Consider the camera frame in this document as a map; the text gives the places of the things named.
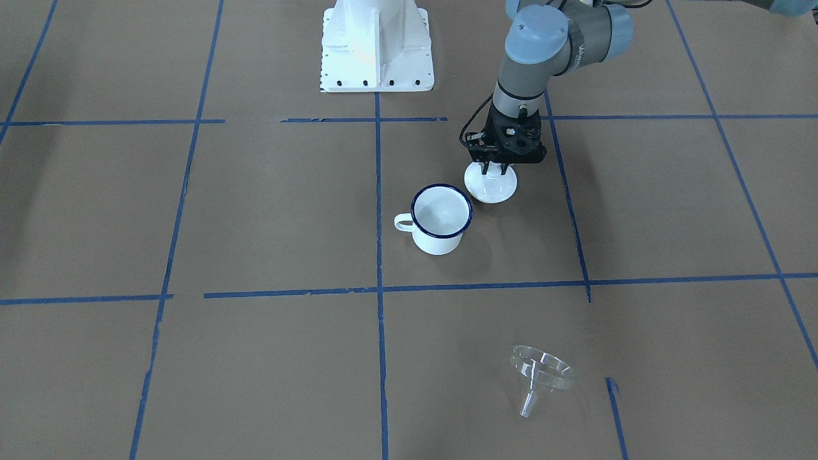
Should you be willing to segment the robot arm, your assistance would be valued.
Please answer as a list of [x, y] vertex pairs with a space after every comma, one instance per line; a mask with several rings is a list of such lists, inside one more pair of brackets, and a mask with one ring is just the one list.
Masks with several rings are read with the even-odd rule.
[[508, 1], [505, 55], [479, 133], [459, 135], [480, 173], [544, 160], [538, 101], [551, 78], [611, 60], [631, 46], [634, 1]]

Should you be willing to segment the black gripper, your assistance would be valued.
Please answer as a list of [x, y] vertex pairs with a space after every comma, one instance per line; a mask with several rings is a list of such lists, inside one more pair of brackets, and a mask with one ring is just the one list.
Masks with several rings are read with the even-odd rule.
[[543, 122], [540, 110], [520, 109], [515, 117], [506, 116], [487, 99], [488, 115], [480, 145], [480, 174], [488, 174], [491, 163], [505, 176], [511, 165], [537, 165], [544, 160]]

